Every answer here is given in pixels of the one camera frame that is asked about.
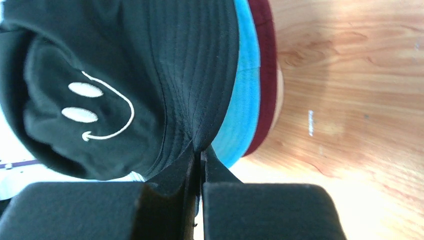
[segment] wooden surface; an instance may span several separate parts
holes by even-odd
[[[231,170],[324,187],[350,240],[423,240],[424,1],[270,3],[284,105]]]

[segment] smiley face embroidery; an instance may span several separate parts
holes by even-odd
[[[98,84],[101,84],[103,86],[105,86],[107,89],[111,90],[112,92],[114,92],[116,95],[118,95],[120,98],[122,98],[123,100],[126,101],[126,103],[128,104],[129,109],[131,110],[131,115],[127,121],[127,123],[119,130],[117,130],[116,132],[113,132],[109,135],[106,136],[96,136],[92,134],[92,131],[85,131],[84,133],[82,133],[82,139],[86,142],[88,142],[90,139],[93,140],[107,140],[107,139],[111,139],[113,137],[118,136],[119,134],[121,134],[123,131],[125,131],[133,122],[134,116],[135,116],[135,110],[134,110],[134,106],[131,103],[131,101],[124,96],[123,94],[121,94],[119,91],[117,91],[115,88],[113,88],[112,86],[110,86],[109,84],[107,84],[106,82],[97,79],[95,77],[92,77],[90,75],[88,75],[87,73],[85,73],[84,71],[81,72],[84,76],[86,76],[90,81],[94,81]],[[86,97],[86,98],[99,98],[101,96],[103,96],[103,91],[92,85],[89,83],[85,83],[85,82],[73,82],[71,84],[68,85],[69,90],[71,90],[73,93],[78,94],[80,96]],[[80,107],[66,107],[64,109],[62,109],[61,111],[62,115],[65,116],[66,118],[73,120],[75,122],[79,122],[79,123],[94,123],[97,122],[99,120],[98,116],[88,110],[88,109],[84,109],[84,108],[80,108]]]

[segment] embroidered eye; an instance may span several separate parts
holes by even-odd
[[[62,110],[62,115],[67,117],[70,120],[73,120],[75,122],[79,123],[94,123],[99,120],[99,117],[87,109],[80,108],[80,107],[67,107]]]
[[[85,82],[73,82],[68,85],[69,90],[87,98],[98,98],[103,95],[100,88]]]

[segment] stacked hats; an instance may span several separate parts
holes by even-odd
[[[240,30],[237,74],[223,124],[212,142],[228,168],[264,142],[283,102],[283,76],[268,0],[235,0],[235,7]]]
[[[233,0],[1,4],[0,106],[48,168],[148,180],[217,136],[241,52]]]

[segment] maroon hat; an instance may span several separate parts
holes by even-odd
[[[277,102],[277,45],[273,15],[268,0],[248,0],[260,49],[260,108],[256,132],[244,156],[265,140],[273,123]]]

